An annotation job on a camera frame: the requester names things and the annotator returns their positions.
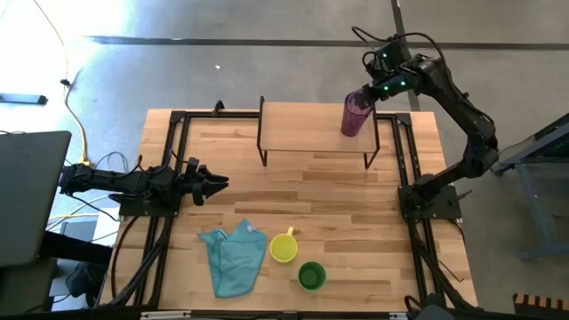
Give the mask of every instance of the white cable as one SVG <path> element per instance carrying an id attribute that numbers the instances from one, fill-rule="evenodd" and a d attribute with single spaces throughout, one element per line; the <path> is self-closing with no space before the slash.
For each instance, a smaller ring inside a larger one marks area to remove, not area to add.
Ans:
<path id="1" fill-rule="evenodd" d="M 93 200 L 89 201 L 88 204 L 92 204 L 92 203 L 94 203 L 94 202 L 97 202 L 97 201 L 99 201 L 99 200 L 101 200 L 101 199 L 104 199 L 104 198 L 107 198 L 107 197 L 108 197 L 108 195 L 96 197 L 96 198 L 94 198 Z M 85 208 L 86 206 L 87 206 L 87 204 L 81 205 L 80 207 L 76 208 L 76 209 L 75 209 L 72 213 L 70 213 L 69 215 L 74 215 L 74 214 L 76 214 L 79 210 Z M 52 231 L 55 227 L 59 226 L 59 225 L 61 224 L 61 222 L 67 220 L 68 218 L 69 218 L 69 217 L 61 218 L 60 220 L 54 222 L 51 226 L 48 226 L 47 231 Z"/>

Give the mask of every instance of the yellow mug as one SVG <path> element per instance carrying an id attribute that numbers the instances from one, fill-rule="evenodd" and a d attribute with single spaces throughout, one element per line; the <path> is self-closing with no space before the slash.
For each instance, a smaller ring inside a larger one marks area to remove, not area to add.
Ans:
<path id="1" fill-rule="evenodd" d="M 293 227 L 289 227 L 285 234 L 277 235 L 270 241 L 270 255 L 278 262 L 289 262 L 299 250 L 293 238 Z"/>

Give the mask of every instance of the blue towel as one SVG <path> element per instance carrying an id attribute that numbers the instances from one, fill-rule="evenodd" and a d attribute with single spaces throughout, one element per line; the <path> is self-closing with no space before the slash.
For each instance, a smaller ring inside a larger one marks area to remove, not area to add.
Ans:
<path id="1" fill-rule="evenodd" d="M 265 257 L 267 237 L 245 219 L 230 235 L 216 228 L 198 236 L 207 244 L 215 297 L 233 298 L 251 292 Z"/>

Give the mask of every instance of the yellow cable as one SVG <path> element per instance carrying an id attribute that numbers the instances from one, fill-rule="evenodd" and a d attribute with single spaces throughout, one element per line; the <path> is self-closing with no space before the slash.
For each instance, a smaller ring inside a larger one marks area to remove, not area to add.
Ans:
<path id="1" fill-rule="evenodd" d="M 65 44 L 63 43 L 63 39 L 61 38 L 60 33 L 57 31 L 57 29 L 55 28 L 55 26 L 53 26 L 52 21 L 47 17 L 47 14 L 45 14 L 44 9 L 42 9 L 42 7 L 39 5 L 39 3 L 37 2 L 37 0 L 33 0 L 34 4 L 36 4 L 37 9 L 39 9 L 40 12 L 42 12 L 42 14 L 44 15 L 45 19 L 47 20 L 47 22 L 49 22 L 50 26 L 52 26 L 53 32 L 55 32 L 55 35 L 57 35 L 58 39 L 60 39 L 61 42 L 61 48 L 63 49 L 63 55 L 65 58 L 65 81 L 68 81 L 68 73 L 69 73 L 69 59 L 68 59 L 68 52 L 65 49 Z M 86 166 L 91 166 L 91 162 L 89 162 L 89 159 L 87 158 L 87 140 L 85 139 L 85 132 L 84 132 L 84 128 L 81 125 L 81 123 L 79 122 L 79 119 L 76 117 L 76 115 L 73 113 L 73 111 L 71 111 L 71 108 L 68 106 L 68 96 L 65 93 L 65 88 L 68 84 L 64 84 L 63 85 L 63 104 L 65 105 L 65 108 L 68 110 L 69 114 L 73 117 L 73 119 L 75 120 L 77 126 L 79 127 L 79 132 L 81 132 L 81 156 L 79 157 L 79 163 L 80 164 L 84 164 Z"/>
<path id="2" fill-rule="evenodd" d="M 98 213 L 82 213 L 82 214 L 63 214 L 61 216 L 51 217 L 48 220 L 64 219 L 64 218 L 77 218 L 77 217 L 98 217 Z"/>
<path id="3" fill-rule="evenodd" d="M 87 159 L 87 155 L 86 155 L 87 141 L 85 139 L 85 129 L 83 128 L 83 126 L 79 122 L 79 119 L 73 113 L 73 111 L 71 111 L 71 108 L 68 105 L 68 95 L 65 93 L 65 88 L 66 88 L 66 85 L 63 85 L 63 104 L 65 105 L 65 108 L 68 110 L 69 114 L 73 117 L 73 120 L 75 120 L 77 126 L 79 127 L 79 132 L 81 133 L 81 156 L 79 157 L 78 162 L 80 164 L 84 164 L 86 166 L 91 166 L 91 162 L 89 162 L 89 159 Z"/>

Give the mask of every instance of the concrete floor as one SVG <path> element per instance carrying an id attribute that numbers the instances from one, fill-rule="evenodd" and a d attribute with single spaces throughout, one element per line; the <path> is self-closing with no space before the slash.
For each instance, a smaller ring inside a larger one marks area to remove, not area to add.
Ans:
<path id="1" fill-rule="evenodd" d="M 149 108 L 212 108 L 216 100 L 230 108 L 256 108 L 260 95 L 277 101 L 341 102 L 369 78 L 360 63 L 363 48 L 104 45 L 85 42 L 81 35 L 355 40 L 352 25 L 377 36 L 395 32 L 389 0 L 39 2 L 66 40 L 70 75 L 75 75 L 68 102 L 84 124 L 93 160 L 120 150 L 132 163 Z M 407 31 L 426 32 L 440 42 L 569 41 L 564 15 L 569 2 L 564 0 L 400 4 Z M 70 130 L 74 138 L 68 159 L 76 161 L 80 140 L 61 105 L 58 85 L 65 66 L 62 51 L 31 1 L 12 1 L 0 18 L 0 41 L 0 70 L 10 76 L 0 77 L 0 91 L 40 92 L 50 98 L 42 108 L 0 105 L 0 129 Z M 456 84 L 495 120 L 502 147 L 569 110 L 567 53 L 445 51 Z M 389 109 L 409 110 L 405 95 L 389 102 Z M 457 161 L 464 135 L 433 100 L 420 97 L 420 104 L 421 110 L 437 115 L 447 163 Z M 457 186 L 474 190 L 461 207 L 480 306 L 512 312 L 514 292 L 569 299 L 569 258 L 517 257 L 518 250 L 537 240 L 515 173 L 502 178 L 487 173 Z M 53 212 L 76 206 L 58 196 Z"/>

